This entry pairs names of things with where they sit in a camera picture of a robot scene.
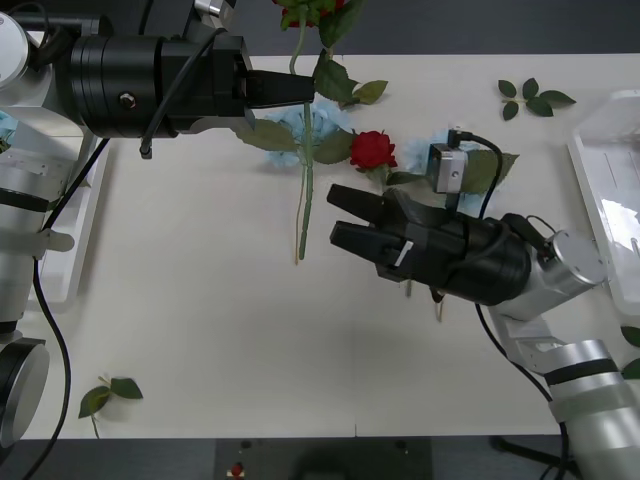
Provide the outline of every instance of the table surface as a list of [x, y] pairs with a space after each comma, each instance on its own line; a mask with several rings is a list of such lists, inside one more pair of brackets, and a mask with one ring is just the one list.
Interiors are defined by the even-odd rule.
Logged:
[[[403, 146], [451, 125], [519, 153], [490, 213], [538, 214], [591, 235], [566, 148], [570, 127], [610, 92], [640, 84], [639, 55], [352, 56], [352, 78], [390, 81], [375, 106], [353, 112], [359, 131]], [[288, 58], [255, 59], [286, 71]], [[299, 72], [314, 59], [303, 57]], [[557, 117], [500, 117], [498, 79], [535, 76], [578, 104]], [[379, 279], [330, 245], [332, 183], [374, 186], [347, 164], [316, 168], [308, 258], [293, 264], [298, 169], [277, 170], [230, 131], [114, 142], [85, 261], [80, 297], [58, 321], [73, 365], [62, 437], [90, 438], [77, 419], [98, 375], [134, 377], [145, 399], [100, 413], [111, 438], [321, 437], [556, 433], [537, 391], [493, 348], [473, 306], [448, 298], [438, 323], [428, 290]], [[634, 356], [619, 333], [636, 323], [605, 288], [547, 315], [563, 340], [601, 338]], [[52, 365], [27, 433], [49, 437], [62, 398], [61, 359], [40, 314], [21, 322], [44, 337]]]

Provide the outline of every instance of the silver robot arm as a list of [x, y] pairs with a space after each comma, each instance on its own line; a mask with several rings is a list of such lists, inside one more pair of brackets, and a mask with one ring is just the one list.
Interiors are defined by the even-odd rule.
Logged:
[[[313, 101], [313, 78], [254, 70], [243, 38], [219, 30], [235, 4], [195, 0], [185, 35], [171, 39], [113, 36], [100, 16], [0, 12], [0, 110], [19, 120], [0, 155], [0, 463], [26, 432], [49, 369], [44, 342], [17, 330], [34, 259], [73, 248], [43, 225], [97, 138], [142, 137], [151, 158], [152, 138], [242, 131], [253, 109]], [[47, 28], [42, 44], [34, 37]]]
[[640, 477], [640, 405], [600, 340], [565, 344], [540, 316], [602, 284], [606, 268], [593, 243], [572, 232], [548, 241], [554, 259], [531, 249], [525, 290], [489, 309], [509, 360], [542, 375], [558, 423], [587, 480]]
[[[458, 213], [467, 165], [460, 135], [450, 132], [449, 143], [434, 145], [429, 160], [427, 176], [436, 193], [447, 195], [446, 209], [398, 190], [379, 197], [334, 185], [329, 202], [369, 226], [338, 222], [331, 242], [375, 263], [383, 278], [430, 286], [436, 300], [442, 292], [488, 306], [507, 358], [544, 377], [551, 412], [566, 426], [585, 479], [640, 478], [640, 404], [606, 346], [566, 344], [541, 316], [603, 284], [604, 261], [578, 233], [545, 239], [519, 215], [497, 221]], [[499, 152], [472, 134], [466, 139]]]

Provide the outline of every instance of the leaf on table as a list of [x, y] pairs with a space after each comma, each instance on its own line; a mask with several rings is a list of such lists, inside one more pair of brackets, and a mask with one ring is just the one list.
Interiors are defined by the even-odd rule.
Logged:
[[626, 380], [640, 380], [640, 358], [624, 367], [622, 376]]
[[507, 98], [514, 98], [518, 93], [516, 86], [508, 80], [498, 80], [498, 89]]
[[343, 8], [320, 20], [320, 40], [325, 47], [333, 47], [349, 33], [358, 20], [364, 2], [365, 0], [350, 0]]
[[375, 80], [373, 82], [365, 83], [362, 87], [353, 92], [353, 96], [358, 99], [358, 103], [364, 103], [365, 105], [373, 105], [387, 89], [389, 82], [386, 80]]
[[622, 336], [634, 347], [640, 348], [640, 328], [622, 327]]
[[427, 177], [424, 175], [418, 175], [416, 173], [410, 172], [393, 172], [391, 175], [387, 177], [387, 185], [404, 185], [407, 183], [419, 182], [421, 180], [426, 180]]
[[351, 157], [351, 145], [355, 137], [353, 133], [342, 129], [333, 132], [316, 148], [313, 159], [324, 165], [344, 162]]
[[80, 402], [78, 418], [90, 417], [102, 410], [102, 407], [109, 401], [109, 394], [109, 387], [105, 386], [89, 390]]
[[358, 82], [351, 80], [347, 69], [330, 60], [327, 51], [322, 50], [313, 72], [316, 92], [329, 100], [348, 103], [353, 100], [353, 89]]
[[518, 105], [518, 102], [513, 102], [513, 101], [507, 102], [504, 106], [504, 109], [502, 110], [502, 118], [504, 119], [505, 122], [508, 122], [518, 114], [519, 110], [520, 110], [520, 105]]
[[531, 100], [540, 91], [540, 86], [535, 78], [530, 78], [522, 86], [522, 96], [525, 100]]
[[527, 102], [527, 108], [539, 117], [553, 117], [553, 109], [549, 102], [540, 98], [533, 97]]
[[298, 145], [286, 127], [271, 120], [256, 120], [254, 130], [236, 132], [236, 136], [247, 145], [270, 152], [295, 152]]
[[[468, 152], [469, 160], [462, 178], [461, 191], [464, 193], [485, 193], [489, 190], [493, 177], [498, 167], [498, 157], [491, 150], [472, 150]], [[520, 155], [510, 153], [503, 154], [502, 173], [498, 184], [500, 184]]]
[[138, 384], [132, 378], [112, 378], [111, 393], [129, 400], [140, 400], [143, 398]]
[[576, 101], [569, 95], [559, 92], [558, 90], [547, 90], [540, 94], [540, 98], [545, 100], [552, 108], [567, 107], [573, 105]]

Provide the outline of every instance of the white plastic container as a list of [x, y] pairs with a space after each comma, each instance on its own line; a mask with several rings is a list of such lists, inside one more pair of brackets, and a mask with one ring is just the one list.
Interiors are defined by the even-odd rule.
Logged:
[[[73, 237], [73, 249], [68, 252], [47, 251], [40, 262], [42, 288], [49, 308], [54, 313], [64, 313], [76, 299], [108, 155], [109, 145], [105, 147], [87, 175], [86, 185], [81, 186], [71, 197], [53, 228], [56, 232], [67, 233]], [[27, 310], [40, 311], [33, 288]]]
[[614, 303], [640, 315], [640, 90], [614, 93], [573, 130], [569, 151]]

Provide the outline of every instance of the cable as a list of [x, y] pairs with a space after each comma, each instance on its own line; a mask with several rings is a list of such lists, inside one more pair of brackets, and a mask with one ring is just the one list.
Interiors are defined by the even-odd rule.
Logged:
[[[489, 325], [487, 324], [487, 321], [484, 318], [484, 314], [482, 313], [482, 307], [477, 303], [475, 305], [476, 305], [476, 312], [478, 313], [478, 318], [480, 319], [480, 323], [482, 324], [482, 328], [484, 329], [485, 333], [489, 337], [489, 340], [491, 340], [491, 343], [493, 343], [493, 345], [496, 347], [496, 350], [498, 350], [500, 352], [500, 354], [504, 358], [506, 358], [511, 365], [516, 367], [518, 369], [518, 371], [520, 373], [522, 373], [522, 375], [524, 375], [527, 378], [527, 380], [529, 380], [533, 384], [534, 387], [536, 387], [536, 389], [540, 392], [540, 394], [545, 398], [545, 400], [547, 402], [552, 402], [553, 398], [551, 397], [549, 392], [547, 392], [547, 390], [531, 374], [531, 372], [529, 372], [529, 370], [524, 368], [522, 365], [518, 365], [517, 363], [514, 363], [511, 360], [509, 360], [509, 357], [507, 356], [507, 352], [502, 347], [502, 345], [500, 345], [500, 342], [498, 342], [498, 339], [495, 337], [495, 335], [493, 334], [493, 332], [489, 328]], [[562, 480], [564, 478], [564, 475], [565, 475], [566, 469], [567, 469], [567, 465], [569, 464], [569, 434], [567, 433], [567, 427], [565, 426], [564, 423], [560, 424], [560, 437], [562, 439], [562, 452], [561, 452], [561, 455], [560, 455], [560, 466], [558, 468], [558, 473], [556, 474], [555, 480]]]
[[80, 185], [82, 185], [82, 182], [87, 177], [87, 175], [89, 174], [89, 171], [91, 170], [91, 168], [93, 168], [96, 161], [98, 160], [98, 157], [100, 156], [100, 154], [104, 150], [104, 147], [106, 147], [108, 143], [109, 143], [109, 139], [104, 138], [98, 144], [96, 149], [93, 151], [93, 153], [89, 157], [89, 160], [87, 160], [87, 163], [85, 163], [84, 167], [82, 167], [82, 170], [80, 170], [80, 173], [78, 173], [78, 176], [76, 177], [76, 179], [71, 183], [71, 186], [67, 189], [67, 191], [62, 196], [60, 201], [56, 204], [55, 208], [51, 211], [51, 215], [49, 215], [49, 218], [47, 218], [47, 221], [44, 222], [44, 226], [42, 227], [43, 230], [53, 227], [53, 224], [60, 216], [60, 213], [62, 212], [62, 210], [64, 210], [64, 207], [67, 206], [73, 194], [76, 193], [76, 190], [78, 190]]
[[[78, 176], [71, 183], [71, 186], [67, 189], [65, 194], [62, 196], [62, 198], [58, 202], [58, 204], [55, 206], [55, 208], [51, 211], [51, 215], [49, 215], [49, 218], [47, 219], [44, 226], [42, 227], [43, 230], [53, 227], [53, 224], [60, 216], [60, 212], [62, 212], [64, 207], [69, 203], [69, 200], [71, 199], [71, 197], [73, 197], [73, 194], [76, 192], [76, 190], [78, 190], [78, 188], [80, 187], [84, 179], [87, 177], [87, 174], [89, 173], [91, 168], [95, 165], [96, 161], [98, 160], [98, 157], [100, 157], [100, 154], [102, 153], [102, 151], [104, 150], [104, 147], [106, 147], [108, 143], [109, 143], [109, 139], [106, 138], [106, 139], [103, 139], [100, 142], [100, 144], [96, 147], [94, 152], [89, 157], [89, 160], [87, 160], [87, 163], [85, 164], [85, 166], [82, 167], [82, 170], [80, 170], [80, 173], [78, 173]], [[38, 299], [38, 303], [40, 304], [40, 308], [42, 309], [42, 313], [47, 319], [47, 323], [49, 323], [49, 326], [51, 327], [51, 330], [53, 331], [53, 334], [56, 337], [56, 341], [58, 342], [58, 346], [60, 347], [60, 352], [62, 353], [62, 363], [64, 367], [64, 396], [62, 399], [62, 409], [60, 411], [60, 418], [58, 419], [58, 424], [56, 425], [56, 429], [54, 430], [53, 435], [49, 440], [49, 443], [47, 443], [47, 446], [45, 447], [44, 451], [40, 454], [36, 462], [33, 464], [33, 466], [29, 469], [29, 471], [23, 477], [23, 480], [29, 480], [31, 477], [33, 477], [33, 475], [35, 475], [35, 473], [38, 471], [40, 466], [47, 459], [47, 457], [49, 456], [49, 453], [51, 453], [51, 450], [56, 444], [58, 440], [58, 436], [60, 435], [60, 431], [62, 430], [64, 422], [67, 418], [67, 411], [69, 410], [69, 397], [71, 395], [71, 360], [69, 359], [69, 350], [67, 349], [67, 344], [64, 341], [62, 332], [60, 331], [60, 328], [58, 327], [58, 324], [56, 323], [56, 320], [53, 317], [53, 314], [51, 313], [51, 309], [47, 304], [47, 299], [44, 296], [44, 292], [42, 290], [42, 284], [40, 282], [40, 262], [35, 258], [33, 262], [33, 288], [36, 292], [36, 297]]]
[[162, 103], [160, 103], [160, 106], [156, 110], [156, 113], [153, 115], [151, 122], [149, 122], [149, 126], [147, 127], [147, 130], [144, 132], [144, 135], [142, 136], [142, 141], [140, 143], [140, 155], [142, 155], [143, 158], [151, 158], [151, 144], [153, 142], [153, 136], [158, 130], [158, 127], [160, 126], [162, 119], [167, 114], [167, 110], [169, 109], [170, 103], [173, 101], [173, 97], [176, 95], [178, 89], [182, 86], [182, 82], [184, 82], [185, 78], [187, 78], [187, 75], [191, 73], [194, 66], [196, 65], [196, 62], [202, 56], [205, 50], [209, 48], [211, 45], [213, 45], [213, 42], [215, 42], [216, 37], [221, 33], [225, 33], [225, 32], [226, 30], [224, 28], [218, 28], [211, 35], [209, 35], [205, 39], [205, 41], [200, 44], [200, 47], [198, 48], [198, 50], [194, 52], [189, 57], [189, 59], [184, 63], [184, 65], [180, 69], [180, 72], [178, 72], [178, 75], [171, 83], [171, 86], [169, 87], [167, 94], [164, 96]]
[[556, 229], [553, 228], [549, 222], [547, 222], [544, 218], [539, 217], [537, 215], [527, 215], [527, 220], [530, 220], [532, 218], [535, 218], [536, 220], [538, 220], [540, 223], [542, 223], [545, 227], [547, 227], [549, 230], [551, 230], [554, 234], [557, 233]]
[[147, 0], [142, 10], [142, 18], [140, 19], [140, 25], [138, 26], [138, 35], [144, 35], [144, 31], [147, 28], [147, 21], [149, 20], [149, 13], [151, 13], [151, 7], [153, 6], [153, 0]]
[[47, 299], [44, 296], [44, 292], [42, 291], [42, 285], [40, 283], [40, 262], [36, 259], [33, 261], [33, 288], [36, 291], [36, 297], [38, 298], [38, 303], [40, 304], [40, 308], [42, 309], [42, 313], [44, 314], [51, 330], [53, 330], [53, 334], [56, 337], [56, 341], [58, 342], [58, 346], [60, 347], [60, 352], [62, 353], [62, 363], [64, 366], [64, 396], [62, 399], [62, 410], [60, 411], [60, 419], [58, 420], [58, 425], [56, 425], [56, 429], [53, 432], [53, 436], [47, 443], [44, 451], [40, 454], [36, 462], [32, 465], [26, 475], [23, 477], [23, 480], [29, 480], [35, 473], [38, 471], [40, 466], [44, 463], [44, 461], [51, 453], [56, 441], [58, 440], [58, 436], [60, 435], [60, 431], [62, 430], [62, 426], [64, 425], [64, 421], [67, 418], [67, 411], [69, 410], [69, 397], [71, 396], [71, 360], [69, 359], [69, 350], [67, 349], [67, 344], [64, 341], [64, 337], [62, 336], [62, 332], [58, 328], [58, 324], [56, 323], [55, 318], [53, 318], [53, 314], [49, 309], [49, 305], [47, 304]]
[[[480, 208], [480, 214], [478, 215], [478, 219], [482, 220], [484, 218], [484, 215], [485, 215], [486, 211], [487, 211], [487, 207], [489, 206], [489, 201], [491, 200], [491, 196], [493, 195], [493, 192], [495, 191], [495, 189], [496, 189], [496, 187], [498, 185], [498, 182], [500, 181], [500, 176], [502, 175], [502, 168], [503, 168], [503, 165], [504, 165], [504, 159], [503, 159], [502, 151], [495, 144], [491, 143], [489, 140], [486, 140], [486, 139], [484, 139], [482, 137], [478, 137], [477, 135], [474, 135], [474, 134], [469, 133], [469, 132], [461, 133], [460, 134], [460, 139], [464, 140], [464, 141], [472, 141], [472, 142], [475, 142], [475, 143], [479, 143], [480, 145], [484, 145], [485, 147], [489, 148], [490, 150], [492, 150], [496, 154], [496, 157], [497, 157], [497, 160], [498, 160], [498, 164], [496, 166], [496, 173], [495, 173], [495, 175], [493, 177], [493, 180], [491, 181], [491, 186], [489, 187], [489, 190], [487, 191], [487, 194], [484, 197], [484, 201], [482, 202], [482, 207]], [[540, 394], [545, 398], [545, 400], [547, 402], [553, 401], [553, 398], [551, 397], [549, 392], [547, 392], [547, 390], [531, 374], [531, 372], [529, 372], [523, 366], [518, 365], [517, 363], [514, 363], [511, 360], [509, 360], [509, 357], [507, 356], [507, 352], [502, 347], [502, 345], [500, 345], [500, 342], [498, 342], [498, 340], [496, 339], [495, 335], [493, 334], [493, 332], [489, 328], [489, 325], [487, 325], [487, 321], [484, 318], [484, 315], [482, 313], [482, 308], [481, 308], [480, 304], [476, 303], [475, 305], [476, 305], [476, 312], [478, 313], [478, 318], [480, 319], [480, 323], [482, 324], [482, 328], [484, 329], [485, 333], [487, 334], [487, 336], [489, 337], [489, 339], [491, 340], [493, 345], [500, 352], [500, 354], [504, 358], [506, 358], [509, 361], [509, 363], [511, 363], [514, 367], [516, 367], [518, 369], [518, 371], [520, 373], [522, 373], [522, 375], [524, 375], [527, 378], [527, 380], [529, 380], [533, 384], [533, 386], [536, 387], [536, 389], [540, 392]], [[567, 469], [567, 465], [569, 463], [569, 435], [567, 433], [567, 428], [564, 425], [564, 423], [560, 424], [560, 436], [562, 438], [562, 452], [561, 452], [561, 456], [560, 456], [560, 466], [558, 468], [558, 473], [557, 473], [557, 475], [555, 477], [555, 480], [562, 480], [564, 478], [564, 475], [565, 475], [566, 469]]]
[[33, 7], [37, 10], [40, 10], [42, 14], [42, 18], [44, 20], [44, 35], [42, 36], [42, 42], [40, 42], [40, 47], [43, 47], [49, 41], [49, 30], [51, 27], [49, 26], [49, 14], [47, 13], [47, 9], [44, 8], [40, 2], [24, 2], [16, 5], [7, 11], [7, 15], [13, 15], [19, 10], [24, 10], [26, 7]]
[[493, 192], [495, 192], [496, 187], [498, 186], [498, 182], [500, 181], [500, 177], [502, 176], [502, 169], [504, 166], [504, 158], [502, 156], [502, 150], [500, 150], [497, 145], [491, 143], [489, 140], [486, 140], [482, 137], [478, 137], [477, 135], [469, 135], [468, 140], [471, 142], [479, 143], [480, 145], [484, 145], [489, 150], [493, 151], [496, 154], [496, 158], [498, 160], [498, 166], [496, 167], [496, 174], [491, 181], [491, 186], [489, 186], [489, 190], [487, 190], [487, 194], [484, 197], [484, 201], [482, 202], [482, 207], [480, 208], [480, 215], [478, 218], [482, 220], [484, 218], [484, 214], [487, 212], [487, 207], [489, 206], [489, 201], [491, 201], [491, 197], [493, 196]]

